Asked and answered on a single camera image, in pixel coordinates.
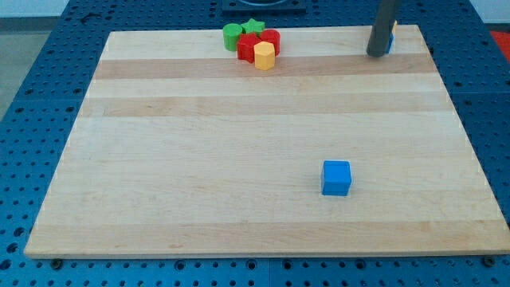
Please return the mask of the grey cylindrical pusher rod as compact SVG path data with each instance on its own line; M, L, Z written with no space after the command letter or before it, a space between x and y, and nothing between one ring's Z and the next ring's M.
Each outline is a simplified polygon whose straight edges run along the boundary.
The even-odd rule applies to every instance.
M368 56L382 57L388 51L399 7L399 0L382 0L380 2L367 43L366 52Z

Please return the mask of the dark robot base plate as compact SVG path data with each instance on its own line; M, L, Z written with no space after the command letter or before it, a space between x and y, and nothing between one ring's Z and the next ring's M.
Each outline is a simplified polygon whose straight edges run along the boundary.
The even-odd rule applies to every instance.
M303 12L306 0L221 0L222 12Z

